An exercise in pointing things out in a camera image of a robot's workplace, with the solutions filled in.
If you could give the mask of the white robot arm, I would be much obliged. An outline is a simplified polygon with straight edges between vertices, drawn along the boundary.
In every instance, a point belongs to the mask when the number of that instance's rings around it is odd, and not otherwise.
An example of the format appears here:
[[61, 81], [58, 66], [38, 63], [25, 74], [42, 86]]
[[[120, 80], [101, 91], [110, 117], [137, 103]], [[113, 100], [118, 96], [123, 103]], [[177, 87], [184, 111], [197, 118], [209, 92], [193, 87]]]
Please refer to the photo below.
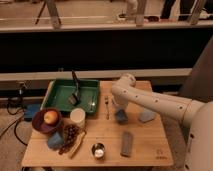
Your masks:
[[213, 171], [213, 101], [145, 91], [135, 85], [133, 75], [122, 75], [111, 88], [115, 104], [125, 108], [132, 102], [189, 126], [184, 171]]

